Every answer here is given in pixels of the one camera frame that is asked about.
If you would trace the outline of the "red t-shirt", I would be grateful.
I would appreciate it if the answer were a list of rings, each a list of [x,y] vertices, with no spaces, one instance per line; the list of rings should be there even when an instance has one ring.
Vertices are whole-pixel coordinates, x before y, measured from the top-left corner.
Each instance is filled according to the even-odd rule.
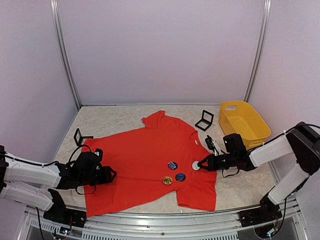
[[[214,211],[217,173],[192,169],[194,161],[209,155],[198,131],[163,110],[143,118],[142,122],[142,128],[86,140],[88,148],[103,151],[102,165],[117,172],[112,183],[84,187],[87,215],[121,212],[172,192],[176,193],[180,207]],[[178,168],[170,170],[169,162],[176,162]],[[178,173],[185,174],[185,181],[176,181]],[[173,183],[163,184],[164,177],[171,177]]]

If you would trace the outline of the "yellow sunflower brooch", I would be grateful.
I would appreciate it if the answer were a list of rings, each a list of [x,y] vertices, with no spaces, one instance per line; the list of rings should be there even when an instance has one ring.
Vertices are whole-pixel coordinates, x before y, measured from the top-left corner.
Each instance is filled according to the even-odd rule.
[[[173,183],[173,179],[169,176],[165,176],[163,179],[162,179],[162,183],[164,185],[171,185]]]

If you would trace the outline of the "black case with yellow brooch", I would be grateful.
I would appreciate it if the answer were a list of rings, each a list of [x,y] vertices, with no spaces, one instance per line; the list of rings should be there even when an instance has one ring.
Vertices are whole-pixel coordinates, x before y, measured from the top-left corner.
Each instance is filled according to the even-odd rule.
[[[215,115],[213,113],[204,109],[201,114],[201,119],[194,126],[206,132],[212,126],[214,116]]]

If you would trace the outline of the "black case with teal brooch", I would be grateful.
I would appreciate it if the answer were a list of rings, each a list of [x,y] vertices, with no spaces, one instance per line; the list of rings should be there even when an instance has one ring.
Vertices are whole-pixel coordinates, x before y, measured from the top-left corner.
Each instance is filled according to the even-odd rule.
[[[75,144],[77,147],[79,147],[80,145],[82,145],[86,139],[93,139],[94,137],[92,135],[90,136],[83,136],[81,134],[81,131],[79,128],[76,129],[74,135],[73,135],[73,139],[75,141]]]

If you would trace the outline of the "yellow plastic basket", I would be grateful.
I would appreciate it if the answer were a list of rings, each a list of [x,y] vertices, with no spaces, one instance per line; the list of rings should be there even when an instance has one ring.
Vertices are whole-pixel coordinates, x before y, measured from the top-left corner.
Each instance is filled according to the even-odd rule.
[[[218,122],[225,135],[239,134],[248,150],[260,146],[271,135],[263,118],[245,101],[222,102]]]

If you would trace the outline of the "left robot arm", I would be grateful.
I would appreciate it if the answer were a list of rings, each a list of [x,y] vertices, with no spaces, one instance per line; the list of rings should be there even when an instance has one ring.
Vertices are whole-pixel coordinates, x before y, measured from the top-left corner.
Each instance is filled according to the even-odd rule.
[[[68,163],[40,163],[18,158],[0,147],[0,197],[43,211],[63,223],[70,218],[59,190],[96,188],[112,183],[117,172],[102,165],[103,151],[84,151]]]

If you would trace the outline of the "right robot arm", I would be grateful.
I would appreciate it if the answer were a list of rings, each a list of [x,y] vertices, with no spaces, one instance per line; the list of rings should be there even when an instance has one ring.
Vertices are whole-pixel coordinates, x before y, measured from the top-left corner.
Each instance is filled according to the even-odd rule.
[[[292,169],[260,200],[256,218],[266,222],[279,211],[280,203],[290,194],[298,191],[305,182],[320,169],[320,135],[319,126],[299,122],[283,133],[262,144],[246,149],[238,133],[223,138],[226,152],[219,152],[210,136],[205,142],[212,154],[201,161],[195,161],[192,168],[213,172],[235,167],[245,172],[252,171],[283,156],[293,154],[296,163]]]

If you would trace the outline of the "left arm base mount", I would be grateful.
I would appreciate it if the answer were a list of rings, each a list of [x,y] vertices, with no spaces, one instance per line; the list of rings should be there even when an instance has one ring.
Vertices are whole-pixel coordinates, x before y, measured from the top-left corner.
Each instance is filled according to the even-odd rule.
[[[68,225],[71,227],[84,228],[87,214],[85,211],[71,208],[58,208],[45,211],[43,218],[52,222]]]

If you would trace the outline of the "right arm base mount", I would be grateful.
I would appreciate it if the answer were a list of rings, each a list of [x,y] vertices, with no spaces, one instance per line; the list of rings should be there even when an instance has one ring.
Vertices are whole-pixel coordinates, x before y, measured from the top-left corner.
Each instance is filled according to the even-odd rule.
[[[276,218],[280,219],[283,217],[282,212],[280,210],[269,212],[267,210],[263,210],[260,207],[240,211],[238,215],[241,226],[243,228],[267,223],[276,220]]]

